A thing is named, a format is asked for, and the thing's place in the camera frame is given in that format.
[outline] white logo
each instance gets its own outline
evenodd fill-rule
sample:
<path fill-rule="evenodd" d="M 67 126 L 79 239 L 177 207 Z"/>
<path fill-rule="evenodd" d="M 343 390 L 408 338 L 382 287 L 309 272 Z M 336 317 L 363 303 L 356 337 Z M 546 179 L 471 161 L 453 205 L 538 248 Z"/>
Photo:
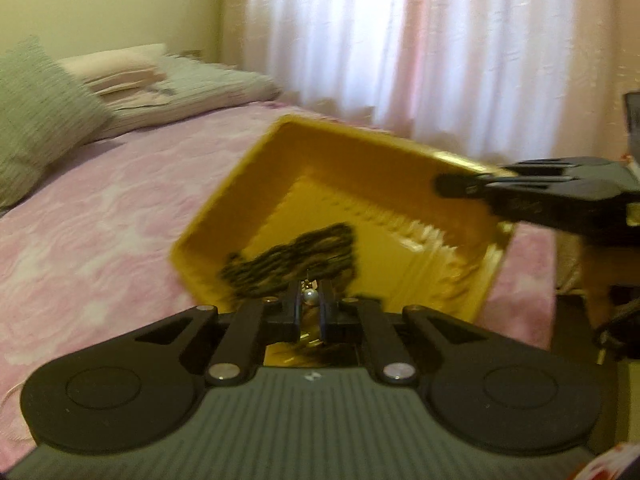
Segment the white logo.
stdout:
<path fill-rule="evenodd" d="M 306 374 L 303 377 L 310 382 L 317 381 L 318 379 L 322 379 L 322 375 L 320 375 L 318 372 L 311 372 L 310 374 Z"/>

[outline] sheer white curtain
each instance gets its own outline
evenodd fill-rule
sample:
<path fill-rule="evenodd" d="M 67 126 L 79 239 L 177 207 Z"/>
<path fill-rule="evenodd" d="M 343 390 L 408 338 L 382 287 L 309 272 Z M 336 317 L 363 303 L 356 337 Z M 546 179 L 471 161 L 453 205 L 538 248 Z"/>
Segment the sheer white curtain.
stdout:
<path fill-rule="evenodd" d="M 613 0 L 226 0 L 223 62 L 286 99 L 495 162 L 594 154 Z"/>

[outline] yellow tray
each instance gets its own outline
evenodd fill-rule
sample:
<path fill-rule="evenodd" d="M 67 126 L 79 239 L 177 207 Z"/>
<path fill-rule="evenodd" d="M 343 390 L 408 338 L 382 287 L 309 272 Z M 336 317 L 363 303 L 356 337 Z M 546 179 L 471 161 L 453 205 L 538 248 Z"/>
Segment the yellow tray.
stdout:
<path fill-rule="evenodd" d="M 284 116 L 175 243 L 171 261 L 197 301 L 233 309 L 219 273 L 298 235 L 347 222 L 356 234 L 350 293 L 400 312 L 423 304 L 473 321 L 513 230 L 475 200 L 441 199 L 438 173 L 502 173 L 389 134 Z"/>

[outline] pink blanket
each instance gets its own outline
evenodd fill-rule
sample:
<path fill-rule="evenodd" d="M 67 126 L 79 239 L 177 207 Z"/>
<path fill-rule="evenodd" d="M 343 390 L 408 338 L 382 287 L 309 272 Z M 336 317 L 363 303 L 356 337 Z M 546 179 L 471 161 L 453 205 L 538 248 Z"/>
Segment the pink blanket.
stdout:
<path fill-rule="evenodd" d="M 33 447 L 12 386 L 57 356 L 192 305 L 167 261 L 171 244 L 291 111 L 253 104 L 87 146 L 0 219 L 0 470 Z M 522 225 L 479 324 L 548 346 L 553 263 L 551 232 Z"/>

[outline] green pillow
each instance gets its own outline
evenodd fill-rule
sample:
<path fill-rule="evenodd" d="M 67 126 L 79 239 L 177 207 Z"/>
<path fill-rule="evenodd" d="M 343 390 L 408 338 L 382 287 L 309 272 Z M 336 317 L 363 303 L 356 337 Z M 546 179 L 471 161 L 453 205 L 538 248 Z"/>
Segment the green pillow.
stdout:
<path fill-rule="evenodd" d="M 49 164 L 110 119 L 100 98 L 37 38 L 0 57 L 0 207 L 27 195 Z"/>

